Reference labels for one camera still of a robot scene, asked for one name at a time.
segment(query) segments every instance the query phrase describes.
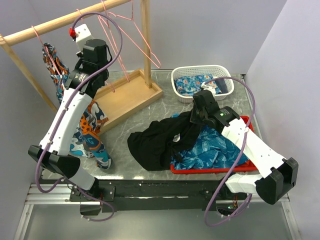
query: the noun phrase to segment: wooden rod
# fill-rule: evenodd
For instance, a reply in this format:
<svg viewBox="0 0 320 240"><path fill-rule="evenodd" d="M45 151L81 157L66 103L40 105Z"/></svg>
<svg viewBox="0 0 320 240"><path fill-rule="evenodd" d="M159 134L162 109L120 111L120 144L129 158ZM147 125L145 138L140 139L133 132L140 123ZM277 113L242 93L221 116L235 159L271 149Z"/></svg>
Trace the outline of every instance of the wooden rod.
<svg viewBox="0 0 320 240"><path fill-rule="evenodd" d="M28 79L34 89L40 94L40 96L44 99L44 101L49 105L49 107L56 113L57 108L53 104L53 102L49 99L46 93L43 91L39 83L37 83L36 79L32 75L32 73L28 70L27 66L24 62L17 56L14 50L6 43L4 38L0 34L0 45L4 49L4 51L9 55L15 65L20 69L23 75Z"/></svg>
<svg viewBox="0 0 320 240"><path fill-rule="evenodd" d="M142 34L146 42L150 46L150 1L149 0L140 0L141 8L141 25L142 25ZM150 56L150 49L148 45L143 41L143 48L145 54ZM152 87L151 80L151 62L150 59L144 56L144 81L148 88Z"/></svg>
<svg viewBox="0 0 320 240"><path fill-rule="evenodd" d="M127 2L130 2L130 0L107 0L107 1L104 1L103 4L105 8L108 10L108 9L117 7L119 5L125 4ZM102 5L102 3L97 3L95 5L81 9L80 12L82 14L88 13L88 12L103 12L105 10L104 6ZM79 17L79 12L75 11L65 16L61 16L51 21L47 21L45 23L39 24L34 28L39 35L46 34L53 30L62 28L64 26L67 26L73 23L77 17ZM11 35L5 36L4 40L9 46L13 46L13 45L22 43L24 41L27 41L29 39L33 39L35 37L36 37L35 31L32 29L32 27L30 27L28 29L18 31Z"/></svg>

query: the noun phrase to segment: pink hanger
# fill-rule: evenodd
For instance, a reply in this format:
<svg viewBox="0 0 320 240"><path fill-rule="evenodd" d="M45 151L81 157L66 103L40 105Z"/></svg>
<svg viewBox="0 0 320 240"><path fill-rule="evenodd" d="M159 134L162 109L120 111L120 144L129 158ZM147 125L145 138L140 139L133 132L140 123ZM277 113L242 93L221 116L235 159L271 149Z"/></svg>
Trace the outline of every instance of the pink hanger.
<svg viewBox="0 0 320 240"><path fill-rule="evenodd" d="M48 56L49 56L49 58L50 58L50 61L51 61L52 65L54 66L56 72L57 72L59 75L61 75L61 73L59 72L59 69L57 68L57 65L56 65L53 57L51 56L51 54L50 54L50 52L49 52L48 47L44 45L44 43L42 42L42 40L41 40L40 36L38 35L38 33L37 33L36 29L34 28L34 26L31 25L31 27L33 28L33 31L34 31L35 35L37 36L37 38L39 39L40 43L42 44L43 49L46 51L46 54L48 54Z"/></svg>
<svg viewBox="0 0 320 240"><path fill-rule="evenodd" d="M104 4L103 1L101 1L101 3L102 3L102 5L103 5L105 15L107 15L106 6L105 6L105 4ZM114 35L112 34L112 31L111 31L111 29L110 29L109 24L108 24L107 26L108 26L108 28L109 28L109 31L110 31L110 34L111 34L111 38L112 38L112 41L113 41L113 44L114 44L114 45L112 44L112 42L111 42L111 40L110 40L110 37L109 37L109 35L108 35L108 33L107 33L104 25L103 25L102 22L101 22L101 20L103 21L103 18L102 18L101 16L97 16L97 17L98 17L98 20L99 20L99 22L100 22L101 27L103 28L103 31L104 31L106 37L107 37L108 40L109 40L109 43L110 43L110 45L111 45L111 47L112 47L112 50L113 50L114 54L116 54L116 53L118 52L118 46L117 46L117 44L116 44ZM118 62L119 62L119 64L120 64L120 67L121 67L122 71L124 72L124 75L125 75L126 80L127 80L128 82L130 82L129 75L128 75L128 72L127 72L127 70L126 70L126 67L125 67L125 65L124 65L124 63L123 63L123 61L122 61L121 55L119 55L119 57L118 57Z"/></svg>
<svg viewBox="0 0 320 240"><path fill-rule="evenodd" d="M105 14L107 14L107 11L106 11L106 7L103 3L103 1L101 1L102 4L103 4L103 7L104 7L104 10L105 10ZM157 58L157 56L152 52L151 50L151 47L150 45L148 44L147 40L145 39L145 37L143 36L143 34L141 33L140 29L138 28L135 20L134 20L134 1L131 0L131 18L128 18L128 17L125 17L125 16L121 16L121 15L116 15L114 14L113 12L109 12L108 15L113 15L114 17L119 17L119 18L122 18L122 19L126 19L126 20L129 20L129 21L133 21L133 24L135 26L135 28L138 30L139 34L141 35L143 41L145 42L145 44L148 46L149 50L150 50L150 54L152 56L154 56L154 58L156 59L156 61L158 62L158 64L156 64L139 46L138 44L136 44L136 42L119 26L121 32L123 32L130 40L131 42L133 42L133 44L159 69L161 68L161 62L159 61L159 59ZM108 21L105 21L103 18L101 18L101 20L108 26L109 30L110 30L110 33L112 35L112 32L111 32L111 29L110 29L110 26L109 26L109 23Z"/></svg>
<svg viewBox="0 0 320 240"><path fill-rule="evenodd" d="M84 21L84 18L83 18L83 17L81 18L81 21L82 21L82 24L84 24L84 23L85 23L85 21Z"/></svg>

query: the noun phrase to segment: marble surface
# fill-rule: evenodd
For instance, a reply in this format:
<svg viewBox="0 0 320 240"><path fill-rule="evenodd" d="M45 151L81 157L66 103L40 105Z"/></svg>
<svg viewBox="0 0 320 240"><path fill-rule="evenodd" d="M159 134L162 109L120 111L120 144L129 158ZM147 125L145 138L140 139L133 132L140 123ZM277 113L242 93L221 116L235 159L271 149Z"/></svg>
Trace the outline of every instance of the marble surface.
<svg viewBox="0 0 320 240"><path fill-rule="evenodd" d="M114 81L123 76L122 72L111 72L109 81ZM242 79L240 74L233 74L233 77ZM171 71L153 71L152 79L163 90L163 97L146 108L135 113L127 120L110 129L100 136L105 144L113 162L108 170L101 170L96 167L95 158L81 158L82 167L98 179L125 179L125 180L219 180L225 173L219 174L173 174L166 171L146 171L132 157L129 152L127 139L130 133L141 132L148 128L155 120L169 118L174 113L182 113L192 109L192 103L181 103L174 93L171 84ZM252 112L245 88L238 82L234 82L234 91L224 100L218 101L220 107L230 106L239 115L249 116ZM257 133L257 123L253 121L253 127ZM44 170L43 179L57 179L58 174Z"/></svg>

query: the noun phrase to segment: gray wall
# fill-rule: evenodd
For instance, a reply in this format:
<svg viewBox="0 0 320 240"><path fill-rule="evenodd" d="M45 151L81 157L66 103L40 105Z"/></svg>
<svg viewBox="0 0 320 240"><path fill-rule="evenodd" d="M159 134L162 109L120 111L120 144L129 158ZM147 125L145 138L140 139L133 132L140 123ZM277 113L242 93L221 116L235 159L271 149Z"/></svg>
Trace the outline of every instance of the gray wall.
<svg viewBox="0 0 320 240"><path fill-rule="evenodd" d="M291 203L303 239L318 240L320 2L288 0L245 78L264 140L299 162Z"/></svg>
<svg viewBox="0 0 320 240"><path fill-rule="evenodd" d="M29 0L41 22L74 12L99 0ZM247 73L286 0L151 0L151 47L163 69L219 64L231 73ZM136 23L140 26L140 1L134 0ZM130 16L130 3L113 10ZM104 33L96 17L84 20L96 38ZM142 40L131 22L117 19L138 42ZM47 35L64 61L72 67L77 48L68 27ZM129 70L142 67L143 55L124 38L123 61ZM118 63L111 70L119 71Z"/></svg>
<svg viewBox="0 0 320 240"><path fill-rule="evenodd" d="M11 18L12 13L20 18ZM1 34L27 28L31 23L39 22L26 1L6 1L5 7L0 7ZM54 89L38 42L28 41L14 50L36 75L37 69L44 70L43 83ZM39 143L54 114L1 47L0 63L0 239L10 240L34 181L36 163L28 156L28 148Z"/></svg>

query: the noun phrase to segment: blue patterned cloth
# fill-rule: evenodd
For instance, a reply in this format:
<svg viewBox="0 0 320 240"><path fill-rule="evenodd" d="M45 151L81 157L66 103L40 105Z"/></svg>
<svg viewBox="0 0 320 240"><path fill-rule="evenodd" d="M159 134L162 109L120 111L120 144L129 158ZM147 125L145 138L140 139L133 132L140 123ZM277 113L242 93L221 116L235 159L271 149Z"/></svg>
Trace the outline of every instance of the blue patterned cloth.
<svg viewBox="0 0 320 240"><path fill-rule="evenodd" d="M52 78L56 88L56 97L61 104L64 96L63 85L66 83L70 71L69 68L60 60L55 47L49 43L45 43L44 45L48 48L49 54L52 56L57 68L59 68L59 72L61 73L61 75L58 74L47 52L42 48L43 61L46 64L50 77ZM76 127L70 144L70 153L87 158L95 157L96 165L99 168L109 168L112 161L111 157L98 137L101 126L107 121L108 118L106 114L98 106L98 103L92 100Z"/></svg>
<svg viewBox="0 0 320 240"><path fill-rule="evenodd" d="M171 163L176 170L226 169L234 164L239 152L240 149L230 140L206 125L193 148L179 152L183 161L178 162L171 158ZM237 165L247 161L248 158L243 154Z"/></svg>
<svg viewBox="0 0 320 240"><path fill-rule="evenodd" d="M201 90L201 84L214 79L212 74L208 75L196 75L196 76L182 76L174 79L174 85L176 91L186 97L191 97L193 94ZM217 86L215 81L212 81L208 84L215 89L216 94L221 94L220 88Z"/></svg>

